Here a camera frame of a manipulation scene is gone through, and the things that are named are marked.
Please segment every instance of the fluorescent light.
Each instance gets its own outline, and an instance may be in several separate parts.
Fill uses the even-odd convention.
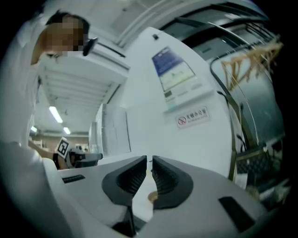
[[[63,130],[65,131],[66,134],[68,134],[68,135],[70,134],[70,130],[68,127],[64,127]]]
[[[31,130],[37,132],[37,129],[34,126],[31,127]]]
[[[56,107],[54,107],[54,106],[50,106],[49,109],[50,109],[50,112],[51,112],[51,114],[53,115],[53,117],[56,119],[56,121],[57,121],[58,123],[62,123],[63,121],[62,121],[62,119],[61,119],[61,117],[60,117],[60,115],[59,115],[59,113],[58,113]]]

